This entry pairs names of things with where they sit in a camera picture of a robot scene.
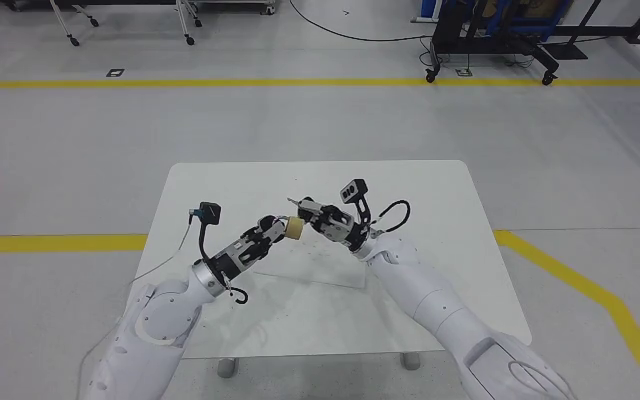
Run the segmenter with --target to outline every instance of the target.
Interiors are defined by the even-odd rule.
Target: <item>caster wheel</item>
[[[551,72],[547,71],[544,73],[544,77],[542,78],[542,84],[545,86],[551,85],[553,80],[556,78]]]

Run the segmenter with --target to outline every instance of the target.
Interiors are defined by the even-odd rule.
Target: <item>table leg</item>
[[[191,36],[189,36],[189,31],[187,30],[187,24],[184,22],[184,14],[182,13],[182,0],[176,0],[176,7],[178,8],[178,17],[180,18],[180,25],[182,26],[182,33],[184,37],[187,39],[187,44],[189,46],[193,46],[195,40]]]
[[[69,41],[71,42],[71,44],[74,46],[80,46],[80,42],[78,42],[78,39],[74,38],[73,35],[67,29],[67,25],[65,25],[64,19],[62,19],[60,8],[58,8],[58,5],[56,4],[56,2],[54,0],[49,0],[49,3],[51,3],[51,7],[53,8],[53,13],[58,18],[58,22],[60,22],[60,25],[62,25],[62,29],[64,29],[64,33],[69,38]]]
[[[402,353],[402,366],[408,371],[415,371],[420,368],[420,354]]]
[[[218,376],[220,378],[231,378],[238,370],[237,358],[223,358],[218,361]]]

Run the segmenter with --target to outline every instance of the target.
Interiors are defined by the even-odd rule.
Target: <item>black bracket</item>
[[[355,204],[358,209],[360,224],[368,225],[371,222],[371,210],[364,195],[369,191],[364,179],[354,179],[340,191],[340,198],[344,204]]]

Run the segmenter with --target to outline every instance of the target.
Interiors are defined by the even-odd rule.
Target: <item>equipment stand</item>
[[[580,36],[584,32],[584,27],[591,19],[591,16],[596,11],[598,6],[600,5],[601,0],[595,0],[591,7],[589,7],[589,11],[584,15],[582,21],[580,21],[580,25],[578,25],[577,32],[571,36],[571,39],[566,44],[545,44],[544,48],[555,58],[556,60],[586,60],[586,54],[584,54],[576,45],[574,44],[578,36]]]

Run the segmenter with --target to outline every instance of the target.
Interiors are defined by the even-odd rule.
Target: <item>black cable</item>
[[[595,42],[596,40],[603,40],[603,39],[609,39],[611,36],[600,36],[597,38],[591,38],[591,39],[582,39],[582,40],[576,40],[573,43],[585,43],[585,42]],[[569,43],[569,41],[567,40],[566,42],[551,42],[551,43],[542,43],[542,44],[567,44]]]
[[[402,221],[400,221],[399,224],[392,226],[389,229],[386,229],[385,230],[386,233],[395,231],[396,229],[400,228],[402,225],[406,224],[407,221],[409,220],[409,216],[411,215],[411,206],[409,205],[409,202],[406,200],[397,200],[389,204],[389,207],[385,208],[384,211],[382,211],[380,215],[378,215],[378,219],[384,217],[384,215],[388,213],[393,207],[400,204],[403,204],[405,207],[407,207],[407,213],[404,215],[404,218],[402,219]]]
[[[238,292],[238,293],[244,295],[244,299],[236,299],[236,303],[238,303],[238,304],[246,304],[247,301],[249,301],[249,294],[247,292],[245,292],[244,290],[242,290],[240,288],[230,287],[229,288],[229,294],[231,295],[231,297],[233,297],[233,292]]]
[[[431,64],[429,64],[429,63],[426,63],[426,62],[424,62],[424,61],[422,60],[422,57],[423,57],[425,54],[431,54],[431,51],[429,50],[429,48],[427,47],[427,45],[426,45],[426,44],[424,44],[424,42],[422,41],[422,39],[423,39],[423,38],[420,38],[420,39],[419,39],[419,40],[420,40],[420,44],[422,45],[422,47],[424,47],[424,49],[425,49],[426,51],[425,51],[424,53],[422,53],[422,54],[420,54],[420,55],[418,56],[418,60],[420,60],[420,63],[421,63],[422,65],[424,65],[425,67],[433,67],[433,65],[431,65]],[[439,62],[440,64],[444,64],[445,62],[449,62],[449,60],[450,60],[450,59],[451,59],[451,55],[449,55],[449,59],[447,59],[447,61],[444,61],[444,59],[443,59],[442,57],[438,56],[438,62]]]
[[[295,4],[293,4],[293,0],[289,0],[289,3],[291,3],[291,7],[293,7],[294,10],[296,10],[296,12],[298,13],[299,16],[302,17],[302,19],[304,19],[305,21],[307,21],[308,23],[310,23],[311,25],[322,29],[323,31],[329,32],[329,33],[333,33],[334,35],[343,37],[343,38],[347,38],[347,39],[353,39],[353,40],[359,40],[361,42],[402,42],[405,40],[416,40],[416,39],[422,39],[422,38],[430,38],[433,36],[427,36],[427,35],[421,35],[421,36],[408,36],[408,37],[401,37],[401,38],[393,38],[393,39],[369,39],[369,38],[360,38],[357,36],[349,36],[349,35],[345,35],[344,33],[340,33],[340,32],[336,32],[333,31],[329,28],[326,28],[316,22],[311,21],[309,18],[305,17],[304,14],[302,14],[300,12],[300,10],[298,10],[298,7],[296,7]]]
[[[518,66],[520,68],[527,69],[533,64],[533,60],[535,60],[535,58],[531,56],[531,58],[529,58],[528,60],[518,61],[516,59],[516,55],[513,54],[513,61],[505,60],[504,65],[506,65],[507,67]]]

